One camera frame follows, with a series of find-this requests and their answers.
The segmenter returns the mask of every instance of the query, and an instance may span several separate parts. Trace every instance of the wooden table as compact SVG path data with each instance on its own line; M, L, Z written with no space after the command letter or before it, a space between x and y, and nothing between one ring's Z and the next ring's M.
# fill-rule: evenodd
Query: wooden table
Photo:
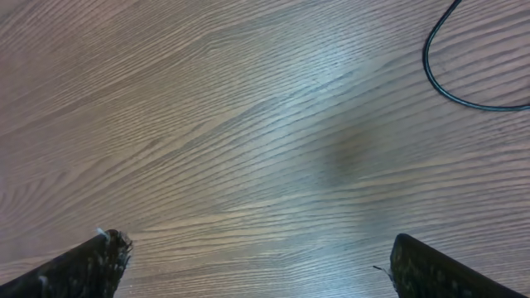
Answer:
M1 0L0 281L127 231L119 297L397 297L409 233L530 294L530 112L429 85L450 0ZM465 0L433 71L528 103L530 2Z

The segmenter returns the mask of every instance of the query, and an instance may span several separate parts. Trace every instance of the black wire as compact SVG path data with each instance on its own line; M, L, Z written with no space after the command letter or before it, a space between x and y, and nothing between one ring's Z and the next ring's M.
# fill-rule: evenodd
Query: black wire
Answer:
M511 107L495 107L495 106L487 106L482 104L476 104L476 103L470 103L468 101L465 101L464 99L459 99L455 95L449 93L447 90L445 90L443 87L441 87L440 83L436 81L434 78L434 75L431 71L431 66L429 65L429 49L431 48L432 40L434 39L434 36L438 31L440 30L441 26L444 24L444 22L449 18L451 13L458 7L458 5L462 2L462 0L455 0L453 4L447 9L446 13L441 17L440 21L432 28L431 34L429 34L429 37L427 37L427 40L425 41L425 46L423 47L423 69L425 70L425 74L427 75L427 78L429 79L429 82L431 82L432 86L438 93L441 95L447 97L449 100L454 101L455 103L463 104L466 107L470 108L477 108L484 111L491 111L491 112L514 112L514 111L523 111L530 109L530 105L519 105L519 106L511 106Z

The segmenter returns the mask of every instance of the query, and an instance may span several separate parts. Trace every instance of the curved cable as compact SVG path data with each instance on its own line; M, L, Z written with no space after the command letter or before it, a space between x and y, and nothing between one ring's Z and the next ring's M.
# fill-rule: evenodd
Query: curved cable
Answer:
M434 75L432 74L431 66L429 65L429 49L431 48L432 40L434 40L434 36L438 31L440 30L441 26L446 22L446 20L449 18L451 13L458 7L458 5L462 2L462 0L455 0L453 4L447 9L446 13L441 17L440 21L432 28L431 34L429 34L429 37L427 37L427 40L425 41L425 46L423 47L423 69L425 70L425 74L427 75L427 78L429 79L429 82L431 82L432 86L438 93L445 96L449 100L454 101L455 103L463 104L466 107L470 108L477 108L484 111L491 111L491 112L514 112L514 111L523 111L530 109L530 104L525 105L518 105L518 106L509 106L509 107L496 107L496 106L488 106L488 105L482 105L477 103L470 103L468 101L465 101L464 99L460 99L456 97L455 95L449 93L449 91L445 90L443 87L441 87L440 83L436 81L434 78Z

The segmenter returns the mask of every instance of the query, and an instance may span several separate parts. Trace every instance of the wood grain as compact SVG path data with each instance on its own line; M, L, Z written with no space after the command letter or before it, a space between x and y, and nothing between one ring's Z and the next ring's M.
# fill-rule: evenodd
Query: wood grain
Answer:
M121 297L395 297L409 233L530 294L530 114L431 88L450 4L0 0L0 282L101 227ZM529 22L463 1L437 78L527 103Z

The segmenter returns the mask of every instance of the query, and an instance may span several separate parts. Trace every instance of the black cable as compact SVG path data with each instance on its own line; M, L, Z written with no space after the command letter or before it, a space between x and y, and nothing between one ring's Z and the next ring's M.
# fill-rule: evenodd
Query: black cable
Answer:
M455 0L453 4L447 9L446 13L441 17L440 21L432 28L431 34L429 34L429 37L427 37L427 40L425 41L425 46L423 47L423 69L425 70L425 74L427 75L427 78L429 79L429 82L431 82L432 86L438 93L441 95L447 97L449 100L454 101L455 103L463 104L466 107L470 108L477 108L484 111L491 111L491 112L514 112L514 111L523 111L530 109L530 105L518 105L518 106L511 106L511 107L495 107L495 106L487 106L482 104L476 104L476 103L470 103L468 101L465 101L464 99L459 99L455 95L449 93L447 90L445 90L443 87L441 87L440 83L436 81L434 78L434 75L431 71L431 66L429 65L429 49L431 48L432 40L434 39L434 36L438 31L440 30L441 26L444 24L444 22L449 18L451 13L458 7L458 5L462 2L462 0Z

